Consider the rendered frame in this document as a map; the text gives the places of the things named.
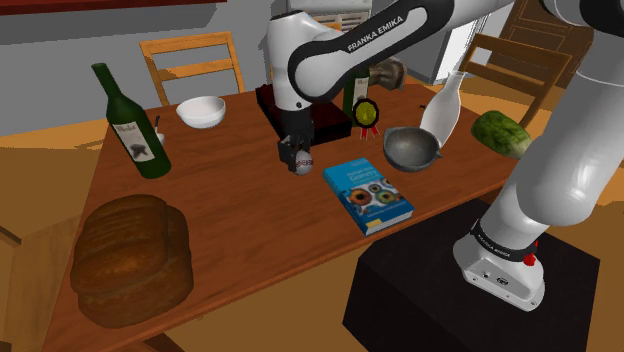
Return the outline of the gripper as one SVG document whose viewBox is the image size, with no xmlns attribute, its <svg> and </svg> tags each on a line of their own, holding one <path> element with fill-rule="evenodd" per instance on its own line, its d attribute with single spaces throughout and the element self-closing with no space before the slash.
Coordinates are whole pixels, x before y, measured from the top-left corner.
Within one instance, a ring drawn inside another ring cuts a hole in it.
<svg viewBox="0 0 624 352">
<path fill-rule="evenodd" d="M 295 170 L 295 149 L 292 142 L 299 141 L 299 150 L 311 153 L 310 148 L 314 138 L 314 124 L 311 118 L 311 108 L 298 111 L 280 111 L 280 122 L 283 132 L 290 137 L 278 143 L 280 161 L 288 166 L 289 171 Z"/>
</svg>

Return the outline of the white baseball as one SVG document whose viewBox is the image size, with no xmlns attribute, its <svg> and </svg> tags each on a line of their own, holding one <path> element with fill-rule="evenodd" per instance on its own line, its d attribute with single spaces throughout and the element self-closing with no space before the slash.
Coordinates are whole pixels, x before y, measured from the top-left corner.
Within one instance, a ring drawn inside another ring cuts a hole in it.
<svg viewBox="0 0 624 352">
<path fill-rule="evenodd" d="M 295 156 L 295 174 L 303 176 L 308 174 L 314 166 L 314 161 L 310 153 L 299 150 Z"/>
</svg>

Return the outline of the dark red flat box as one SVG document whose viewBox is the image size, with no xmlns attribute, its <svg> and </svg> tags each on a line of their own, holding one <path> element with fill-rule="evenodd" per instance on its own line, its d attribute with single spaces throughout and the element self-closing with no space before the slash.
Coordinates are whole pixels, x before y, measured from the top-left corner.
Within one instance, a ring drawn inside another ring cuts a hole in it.
<svg viewBox="0 0 624 352">
<path fill-rule="evenodd" d="M 275 104 L 273 87 L 263 84 L 255 89 L 256 100 L 274 131 L 282 140 L 286 137 L 280 118 L 280 110 Z M 352 120 L 333 103 L 313 104 L 311 120 L 314 124 L 314 138 L 311 145 L 316 146 L 351 135 Z"/>
</svg>

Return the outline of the yellow rosette red ribbon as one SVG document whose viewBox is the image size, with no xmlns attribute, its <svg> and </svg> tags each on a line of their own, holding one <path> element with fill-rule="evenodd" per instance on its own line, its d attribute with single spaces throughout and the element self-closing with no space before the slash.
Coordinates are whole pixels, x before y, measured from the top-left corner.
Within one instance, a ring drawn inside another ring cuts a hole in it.
<svg viewBox="0 0 624 352">
<path fill-rule="evenodd" d="M 378 134 L 377 123 L 379 121 L 379 108 L 377 104 L 369 99 L 358 100 L 353 107 L 353 119 L 360 128 L 360 138 L 366 140 L 371 133 L 375 138 Z"/>
</svg>

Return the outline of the blue book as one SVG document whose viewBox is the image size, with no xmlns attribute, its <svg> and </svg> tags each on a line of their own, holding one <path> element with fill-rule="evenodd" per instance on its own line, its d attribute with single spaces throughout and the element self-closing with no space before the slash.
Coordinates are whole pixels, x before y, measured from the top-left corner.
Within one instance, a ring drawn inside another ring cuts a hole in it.
<svg viewBox="0 0 624 352">
<path fill-rule="evenodd" d="M 413 205 L 366 158 L 326 168 L 322 175 L 365 236 L 412 217 Z"/>
</svg>

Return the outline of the wooden table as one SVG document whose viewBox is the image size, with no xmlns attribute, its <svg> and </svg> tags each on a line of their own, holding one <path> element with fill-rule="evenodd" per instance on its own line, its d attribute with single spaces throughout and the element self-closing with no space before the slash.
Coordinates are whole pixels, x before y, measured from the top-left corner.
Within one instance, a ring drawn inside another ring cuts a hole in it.
<svg viewBox="0 0 624 352">
<path fill-rule="evenodd" d="M 251 92 L 228 96 L 224 120 L 210 129 L 186 126 L 170 107 L 151 109 L 149 117 L 165 134 L 171 171 L 142 178 L 107 134 L 84 209 L 130 194 L 152 194 L 178 208 L 189 228 L 193 290 L 164 314 L 107 329 L 80 312 L 64 283 L 42 352 L 113 352 L 369 244 L 325 182 L 328 167 L 368 159 L 420 222 L 501 187 L 515 165 L 472 137 L 475 114 L 469 110 L 424 171 L 398 171 L 386 161 L 381 138 L 352 135 L 314 146 L 314 166 L 304 176 L 280 162 L 276 133 Z"/>
</svg>

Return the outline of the white bowl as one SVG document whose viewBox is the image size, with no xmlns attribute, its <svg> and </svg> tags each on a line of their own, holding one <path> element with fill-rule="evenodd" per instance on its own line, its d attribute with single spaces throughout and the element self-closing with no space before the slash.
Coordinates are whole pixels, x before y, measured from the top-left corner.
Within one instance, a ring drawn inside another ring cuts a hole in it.
<svg viewBox="0 0 624 352">
<path fill-rule="evenodd" d="M 182 121 L 195 129 L 215 127 L 223 120 L 225 112 L 225 101 L 216 96 L 188 99 L 176 108 L 176 113 Z"/>
</svg>

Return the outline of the grey bowl with spout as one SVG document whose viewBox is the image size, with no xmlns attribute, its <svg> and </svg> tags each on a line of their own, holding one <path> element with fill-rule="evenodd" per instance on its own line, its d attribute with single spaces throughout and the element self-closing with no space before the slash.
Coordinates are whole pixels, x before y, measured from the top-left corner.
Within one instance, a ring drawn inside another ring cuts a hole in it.
<svg viewBox="0 0 624 352">
<path fill-rule="evenodd" d="M 419 127 L 401 126 L 385 130 L 383 153 L 390 165 L 403 172 L 418 172 L 442 158 L 435 136 Z"/>
</svg>

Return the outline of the brown furry object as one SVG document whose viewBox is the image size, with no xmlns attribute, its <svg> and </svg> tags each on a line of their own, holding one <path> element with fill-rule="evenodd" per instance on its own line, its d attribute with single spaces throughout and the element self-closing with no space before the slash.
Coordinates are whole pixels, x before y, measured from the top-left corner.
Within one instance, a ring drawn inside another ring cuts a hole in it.
<svg viewBox="0 0 624 352">
<path fill-rule="evenodd" d="M 379 85 L 387 90 L 402 89 L 407 75 L 406 63 L 390 57 L 369 67 L 368 85 Z"/>
</svg>

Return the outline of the light wooden chair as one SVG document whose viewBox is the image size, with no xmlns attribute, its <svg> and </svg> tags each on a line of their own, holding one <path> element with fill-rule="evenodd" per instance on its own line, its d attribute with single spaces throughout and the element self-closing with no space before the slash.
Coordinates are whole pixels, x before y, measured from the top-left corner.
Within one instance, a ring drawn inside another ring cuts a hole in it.
<svg viewBox="0 0 624 352">
<path fill-rule="evenodd" d="M 229 54 L 229 56 L 224 59 L 158 69 L 153 58 L 154 55 L 159 54 L 223 45 L 227 47 Z M 238 91 L 240 93 L 245 91 L 243 77 L 233 43 L 233 37 L 230 31 L 141 41 L 139 46 L 162 106 L 170 105 L 166 91 L 163 87 L 164 81 L 232 70 L 234 72 Z"/>
</svg>

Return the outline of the green wine bottle pale label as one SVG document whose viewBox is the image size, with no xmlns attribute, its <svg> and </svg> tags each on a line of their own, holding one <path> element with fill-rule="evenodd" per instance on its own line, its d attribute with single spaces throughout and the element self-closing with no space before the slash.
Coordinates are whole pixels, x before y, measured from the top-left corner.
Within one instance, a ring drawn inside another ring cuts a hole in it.
<svg viewBox="0 0 624 352">
<path fill-rule="evenodd" d="M 147 179 L 166 175 L 171 162 L 145 110 L 122 93 L 105 63 L 91 68 L 107 95 L 107 121 L 139 173 Z"/>
</svg>

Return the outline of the white refrigerator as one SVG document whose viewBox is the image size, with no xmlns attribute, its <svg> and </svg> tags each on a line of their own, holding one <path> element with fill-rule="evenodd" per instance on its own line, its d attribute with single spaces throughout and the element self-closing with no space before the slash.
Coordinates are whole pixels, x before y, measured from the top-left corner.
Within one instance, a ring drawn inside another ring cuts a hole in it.
<svg viewBox="0 0 624 352">
<path fill-rule="evenodd" d="M 443 83 L 449 73 L 457 69 L 471 43 L 477 27 L 478 21 L 474 20 L 446 33 L 433 72 L 428 79 L 430 85 Z"/>
</svg>

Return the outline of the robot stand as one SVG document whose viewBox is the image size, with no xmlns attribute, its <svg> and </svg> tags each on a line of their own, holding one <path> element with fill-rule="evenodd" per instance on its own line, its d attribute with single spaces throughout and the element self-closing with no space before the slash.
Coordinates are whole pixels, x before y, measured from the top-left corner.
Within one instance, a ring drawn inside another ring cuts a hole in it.
<svg viewBox="0 0 624 352">
<path fill-rule="evenodd" d="M 487 207 L 471 200 L 359 257 L 343 324 L 369 352 L 585 352 L 599 259 L 541 235 L 545 297 L 524 312 L 466 282 L 453 257 Z"/>
</svg>

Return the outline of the brown bread loaf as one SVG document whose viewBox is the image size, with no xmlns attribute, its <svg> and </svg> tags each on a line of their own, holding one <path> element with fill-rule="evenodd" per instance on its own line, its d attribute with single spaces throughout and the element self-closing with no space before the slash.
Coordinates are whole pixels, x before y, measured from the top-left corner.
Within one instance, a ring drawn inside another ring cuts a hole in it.
<svg viewBox="0 0 624 352">
<path fill-rule="evenodd" d="M 153 195 L 101 205 L 78 236 L 70 282 L 80 311 L 105 328 L 167 312 L 194 287 L 185 216 Z"/>
</svg>

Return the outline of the green watermelon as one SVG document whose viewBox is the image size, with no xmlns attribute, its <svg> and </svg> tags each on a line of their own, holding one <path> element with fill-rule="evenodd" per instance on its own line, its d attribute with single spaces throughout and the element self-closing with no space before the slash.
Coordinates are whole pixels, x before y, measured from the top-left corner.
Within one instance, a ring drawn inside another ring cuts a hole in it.
<svg viewBox="0 0 624 352">
<path fill-rule="evenodd" d="M 532 140 L 527 131 L 498 110 L 482 114 L 471 127 L 480 143 L 506 157 L 520 159 Z"/>
</svg>

